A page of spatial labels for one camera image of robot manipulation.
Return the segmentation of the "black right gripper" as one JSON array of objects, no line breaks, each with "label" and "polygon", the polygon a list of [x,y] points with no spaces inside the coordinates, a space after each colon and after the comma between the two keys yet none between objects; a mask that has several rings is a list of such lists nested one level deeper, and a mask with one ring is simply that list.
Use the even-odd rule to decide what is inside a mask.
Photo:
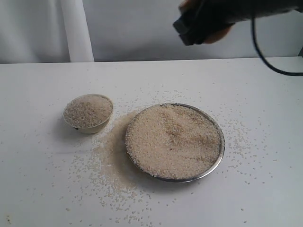
[{"label": "black right gripper", "polygon": [[184,45],[200,45],[234,23],[302,9],[301,0],[207,0],[180,14],[173,27]]}]

